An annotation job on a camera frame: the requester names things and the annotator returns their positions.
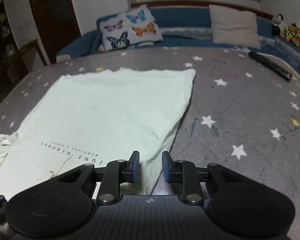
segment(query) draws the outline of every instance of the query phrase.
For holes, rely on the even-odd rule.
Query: beige pillow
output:
[[[260,49],[257,16],[253,12],[209,5],[214,43]]]

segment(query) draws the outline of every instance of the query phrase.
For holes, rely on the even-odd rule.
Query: white pillow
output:
[[[260,49],[257,16],[253,12],[209,5],[212,41]]]
[[[122,49],[132,46],[153,45],[162,41],[161,31],[147,5],[141,5],[131,11],[100,22],[100,31],[104,51]]]

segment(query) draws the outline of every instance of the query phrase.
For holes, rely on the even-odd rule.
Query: wooden door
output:
[[[29,0],[34,21],[51,63],[56,54],[80,37],[71,0]]]

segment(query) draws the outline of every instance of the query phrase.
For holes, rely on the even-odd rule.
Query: orange butterfly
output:
[[[144,29],[137,28],[137,27],[132,27],[132,29],[136,32],[136,34],[139,37],[144,36],[145,34],[148,35],[148,33],[156,34],[157,31],[154,28],[153,23],[149,23]]]

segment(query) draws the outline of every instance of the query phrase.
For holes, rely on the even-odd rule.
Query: metal screw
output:
[[[114,196],[111,194],[103,194],[99,197],[99,200],[104,203],[111,202],[114,200]]]
[[[186,200],[192,203],[200,202],[202,200],[202,197],[199,196],[198,194],[189,194],[186,196]]]

